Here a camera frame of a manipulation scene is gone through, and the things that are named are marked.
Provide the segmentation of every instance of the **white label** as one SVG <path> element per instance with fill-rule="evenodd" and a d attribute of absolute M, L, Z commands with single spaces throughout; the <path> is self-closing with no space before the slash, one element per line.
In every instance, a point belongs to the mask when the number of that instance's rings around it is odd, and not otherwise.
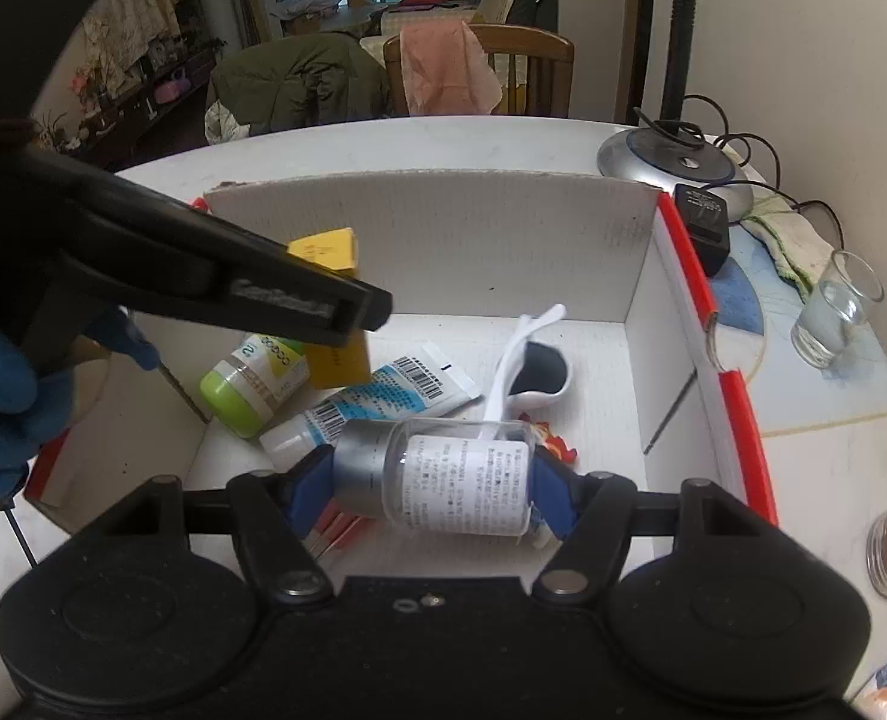
<path fill-rule="evenodd" d="M 264 420 L 310 376 L 306 357 L 274 336 L 249 336 L 230 357 L 217 370 L 224 376 L 232 370 L 231 386 Z"/>
<path fill-rule="evenodd" d="M 401 518 L 411 528 L 520 536 L 530 520 L 524 442 L 413 436 L 407 442 Z"/>

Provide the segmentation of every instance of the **white tube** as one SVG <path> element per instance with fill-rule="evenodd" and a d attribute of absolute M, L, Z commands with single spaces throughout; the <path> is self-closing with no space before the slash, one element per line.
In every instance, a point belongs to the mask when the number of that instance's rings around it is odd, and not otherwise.
<path fill-rule="evenodd" d="M 274 467 L 284 473 L 316 447 L 334 443 L 348 419 L 442 416 L 480 396 L 471 377 L 435 343 L 373 372 L 368 384 L 348 386 L 260 437 Z"/>

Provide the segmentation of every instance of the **blue glove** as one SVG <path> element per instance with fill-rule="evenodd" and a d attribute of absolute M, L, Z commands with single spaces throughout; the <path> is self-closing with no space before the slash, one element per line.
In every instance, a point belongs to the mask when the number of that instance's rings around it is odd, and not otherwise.
<path fill-rule="evenodd" d="M 143 370 L 160 364 L 157 348 L 117 308 L 97 317 L 83 334 L 127 354 Z M 67 428 L 72 408 L 73 372 L 37 379 L 27 358 L 0 332 L 0 498 L 19 490 L 28 461 Z"/>

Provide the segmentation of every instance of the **green jacket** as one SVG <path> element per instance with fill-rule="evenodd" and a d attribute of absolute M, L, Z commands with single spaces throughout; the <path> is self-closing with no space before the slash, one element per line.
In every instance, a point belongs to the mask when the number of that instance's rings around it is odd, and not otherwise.
<path fill-rule="evenodd" d="M 206 107 L 220 100 L 250 135 L 389 114 L 387 71 L 338 32 L 295 35 L 216 66 Z"/>

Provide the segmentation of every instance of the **white box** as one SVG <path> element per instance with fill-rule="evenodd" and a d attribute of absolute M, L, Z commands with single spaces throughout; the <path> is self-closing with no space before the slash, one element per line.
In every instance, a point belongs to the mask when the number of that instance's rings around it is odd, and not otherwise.
<path fill-rule="evenodd" d="M 282 245 L 353 227 L 359 278 L 394 295 L 394 317 L 370 337 L 374 367 L 435 341 L 486 390 L 516 317 L 564 303 L 567 321 L 538 338 L 562 348 L 576 378 L 564 400 L 533 417 L 576 447 L 577 470 L 615 471 L 659 491 L 706 477 L 776 520 L 743 379 L 719 370 L 714 297 L 667 194 L 581 175 L 410 170 L 235 185 L 207 202 Z M 200 377 L 242 337 L 158 317 L 138 323 L 195 398 Z M 277 421 L 322 396 L 301 391 Z M 269 467 L 256 442 L 216 421 L 205 426 L 156 374 L 116 356 L 101 402 L 44 455 L 28 495 L 71 532 L 154 474 L 206 488 Z M 226 540 L 195 543 L 232 562 Z M 529 581 L 549 550 L 501 538 L 415 538 L 378 523 L 323 567 L 335 581 L 349 573 Z M 627 566 L 652 556 L 652 544 L 638 539 Z"/>

